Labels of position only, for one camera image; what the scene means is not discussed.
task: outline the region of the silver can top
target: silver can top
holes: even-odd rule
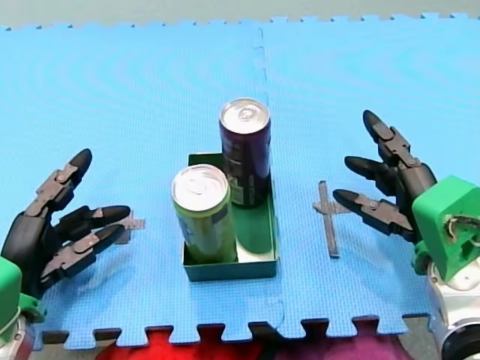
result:
[[[237,99],[223,106],[221,124],[236,134],[253,134],[270,121],[269,110],[254,99]]]
[[[185,210],[204,212],[225,199],[228,186],[227,177],[215,166],[193,165],[173,179],[172,197]]]

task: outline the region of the green tray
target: green tray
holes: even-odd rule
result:
[[[222,170],[222,154],[191,154],[188,166],[210,164]],[[271,278],[277,274],[277,218],[272,190],[257,208],[232,206],[238,262],[196,264],[183,248],[183,266],[190,281]]]

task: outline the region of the red fabric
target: red fabric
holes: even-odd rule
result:
[[[358,336],[298,343],[279,351],[275,360],[413,360],[396,336],[379,336],[368,322],[357,327]]]
[[[172,345],[170,333],[153,331],[148,334],[149,346],[128,348],[114,344],[97,356],[97,360],[257,360],[262,346],[249,343],[221,343],[217,329],[202,329],[200,343]]]

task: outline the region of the gray tape strip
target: gray tape strip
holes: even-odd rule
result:
[[[340,254],[338,252],[337,240],[335,238],[335,228],[333,227],[332,214],[336,213],[337,210],[342,211],[342,209],[333,205],[335,204],[334,202],[329,202],[329,192],[326,181],[322,180],[318,184],[318,191],[320,195],[320,203],[313,204],[313,207],[320,212],[323,217],[325,237],[327,238],[328,255],[333,258],[338,258],[340,257]]]

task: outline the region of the blue foam mat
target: blue foam mat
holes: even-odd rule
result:
[[[172,326],[170,340],[188,343],[197,325],[222,323],[225,341],[241,341],[248,323],[297,338],[302,320],[328,319],[329,335],[348,336],[355,317],[379,317],[379,332],[397,333],[402,316],[426,314],[410,244],[338,215],[341,258],[331,260],[311,208],[321,179],[380,196],[342,161],[376,157],[365,108],[397,126],[439,178],[480,179],[470,150],[480,134],[480,22],[395,19],[0,32],[9,49],[0,67],[4,235],[53,167],[86,146],[94,162],[69,209],[126,203],[146,219],[130,244],[46,294],[37,331],[68,331],[65,347],[85,349],[95,329],[121,329],[119,345],[139,346],[148,327]],[[189,283],[170,181],[188,153],[219,149],[218,111],[240,96],[271,108],[278,275]]]

